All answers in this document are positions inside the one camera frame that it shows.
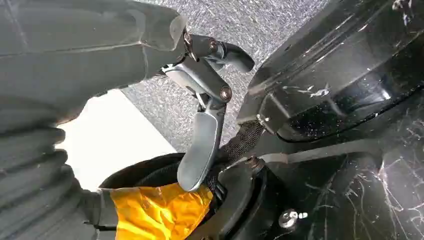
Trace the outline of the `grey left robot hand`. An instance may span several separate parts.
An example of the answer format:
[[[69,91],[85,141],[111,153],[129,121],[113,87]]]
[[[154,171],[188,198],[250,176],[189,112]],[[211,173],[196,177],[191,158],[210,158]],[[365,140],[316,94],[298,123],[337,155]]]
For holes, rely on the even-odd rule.
[[[137,0],[3,0],[0,3],[0,237],[112,239],[115,189],[81,187],[59,125],[88,100],[186,66],[225,103],[215,68],[248,72],[236,45],[187,32],[174,9]]]

